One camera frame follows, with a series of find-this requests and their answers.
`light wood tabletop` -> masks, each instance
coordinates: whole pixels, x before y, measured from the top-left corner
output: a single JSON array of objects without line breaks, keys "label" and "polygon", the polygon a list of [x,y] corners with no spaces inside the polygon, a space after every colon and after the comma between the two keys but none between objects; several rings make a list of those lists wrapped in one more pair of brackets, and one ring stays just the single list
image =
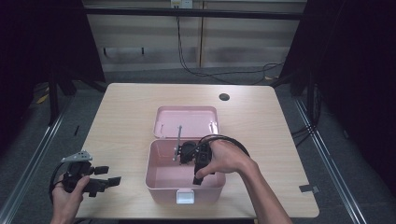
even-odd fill
[{"label": "light wood tabletop", "polygon": [[[219,95],[227,93],[228,101]],[[213,204],[155,203],[145,183],[157,110],[164,105],[204,105],[217,109],[219,131],[241,142],[290,217],[316,217],[318,206],[307,185],[275,91],[263,86],[120,84],[108,86],[83,149],[92,165],[110,167],[120,185],[85,196],[78,217],[96,218],[254,218],[248,192],[238,174],[226,175]]]}]

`box latch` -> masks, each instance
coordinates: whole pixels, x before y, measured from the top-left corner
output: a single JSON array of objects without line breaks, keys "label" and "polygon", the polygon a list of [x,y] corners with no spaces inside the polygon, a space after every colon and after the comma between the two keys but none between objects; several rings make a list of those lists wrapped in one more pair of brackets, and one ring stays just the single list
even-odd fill
[{"label": "box latch", "polygon": [[176,203],[194,203],[194,191],[192,189],[179,189],[176,195]]}]

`black device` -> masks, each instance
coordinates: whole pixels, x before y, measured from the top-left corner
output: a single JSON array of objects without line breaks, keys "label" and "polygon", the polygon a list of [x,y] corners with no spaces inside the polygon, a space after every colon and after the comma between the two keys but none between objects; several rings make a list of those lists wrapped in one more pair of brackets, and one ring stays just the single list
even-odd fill
[{"label": "black device", "polygon": [[[108,166],[97,166],[92,167],[92,164],[89,162],[92,160],[92,156],[87,151],[80,151],[74,155],[71,155],[67,158],[63,158],[61,163],[54,170],[50,183],[49,183],[49,197],[52,201],[52,191],[55,188],[56,184],[62,182],[64,185],[64,190],[66,192],[71,193],[77,182],[84,175],[103,175],[108,173]],[[66,162],[69,162],[69,166],[67,167],[67,172],[64,173],[64,178],[62,181],[54,183],[54,179],[56,174],[58,173],[59,168]],[[83,192],[90,193],[90,197],[96,197],[97,192],[104,192],[105,189],[110,187],[115,187],[120,184],[121,177],[113,177],[109,179],[95,179],[90,178],[90,182],[84,188]]]},{"label": "black device", "polygon": [[207,135],[201,138],[198,144],[192,141],[188,141],[180,146],[178,144],[179,141],[177,141],[177,147],[175,148],[175,156],[179,155],[180,164],[186,164],[192,160],[194,160],[195,162],[194,179],[192,180],[192,184],[194,185],[201,185],[204,180],[203,178],[200,179],[196,178],[195,175],[200,169],[206,167],[212,161],[212,149],[210,148],[209,143],[215,140],[224,140],[231,142],[249,156],[248,151],[240,142],[238,142],[237,140],[231,137],[227,137],[220,134]]}]

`person's left hand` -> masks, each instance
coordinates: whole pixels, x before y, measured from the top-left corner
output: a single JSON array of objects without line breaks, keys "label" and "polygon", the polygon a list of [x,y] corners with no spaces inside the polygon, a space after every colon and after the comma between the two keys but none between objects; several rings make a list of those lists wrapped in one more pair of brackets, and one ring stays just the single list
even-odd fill
[{"label": "person's left hand", "polygon": [[[62,181],[63,175],[59,176],[58,181]],[[82,191],[90,182],[88,175],[83,176],[77,183],[73,192],[68,193],[64,190],[62,182],[56,184],[52,191],[53,215],[51,224],[73,223],[82,202]]]}]

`open pink toolbox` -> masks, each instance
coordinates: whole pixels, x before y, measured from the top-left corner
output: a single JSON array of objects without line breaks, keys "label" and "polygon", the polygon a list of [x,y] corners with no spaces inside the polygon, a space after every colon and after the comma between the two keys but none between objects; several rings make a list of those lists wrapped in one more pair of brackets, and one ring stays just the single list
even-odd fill
[{"label": "open pink toolbox", "polygon": [[179,127],[180,142],[196,143],[208,134],[219,133],[219,121],[213,106],[162,106],[154,125],[157,138],[150,145],[146,185],[157,203],[214,203],[225,185],[225,174],[205,177],[201,186],[193,185],[194,161],[174,161]]}]

